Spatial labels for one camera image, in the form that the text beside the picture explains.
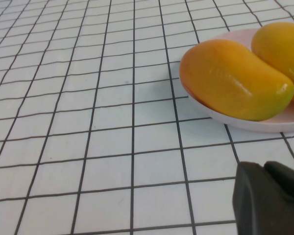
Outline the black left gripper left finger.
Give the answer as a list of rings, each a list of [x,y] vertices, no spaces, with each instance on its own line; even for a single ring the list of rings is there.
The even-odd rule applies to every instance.
[[[294,198],[264,166],[238,164],[232,205],[240,235],[294,235]]]

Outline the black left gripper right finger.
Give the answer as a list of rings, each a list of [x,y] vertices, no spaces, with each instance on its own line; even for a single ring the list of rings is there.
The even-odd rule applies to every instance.
[[[294,170],[274,161],[266,162],[264,168],[280,187],[294,198]]]

